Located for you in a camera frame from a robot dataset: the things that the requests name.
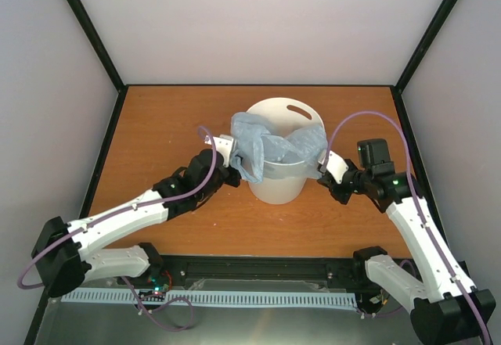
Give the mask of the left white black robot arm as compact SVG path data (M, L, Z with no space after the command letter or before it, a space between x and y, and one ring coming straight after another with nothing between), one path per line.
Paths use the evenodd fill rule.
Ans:
M61 217L48 220L31 253L47 294L60 297L85 282L122 275L149 285L158 282L163 260L151 244L127 249L108 245L195 211L223 185L238 187L240 180L239 171L225 163L221 153L204 149L188 166L127 203L68 223Z

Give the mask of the white plastic trash bin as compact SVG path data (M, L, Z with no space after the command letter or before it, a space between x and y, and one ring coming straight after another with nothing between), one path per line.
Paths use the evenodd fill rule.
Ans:
M298 128L319 124L324 127L320 115L310 106L288 98L271 98L254 104L247 111L269 120L285 137ZM250 183L250 190L261 201L269 204L285 204L293 201L304 187L308 178L265 178L260 184Z

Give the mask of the translucent blue trash bag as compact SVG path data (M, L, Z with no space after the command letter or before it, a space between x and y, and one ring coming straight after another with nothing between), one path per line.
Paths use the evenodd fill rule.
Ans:
M238 112L232 116L230 132L236 146L229 165L243 180L260 184L265 178L320 177L318 158L327 147L321 125L304 126L283 137L263 116Z

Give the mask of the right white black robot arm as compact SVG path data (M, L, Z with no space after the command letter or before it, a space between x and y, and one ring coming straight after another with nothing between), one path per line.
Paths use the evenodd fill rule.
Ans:
M353 254L355 277L387 291L409 313L423 344L450 344L478 337L492 343L487 323L496 307L492 293L476 287L431 218L412 175L395 171L387 142L358 142L359 165L326 150L319 157L320 185L339 203L364 195L386 214L407 245L419 275L407 272L379 246Z

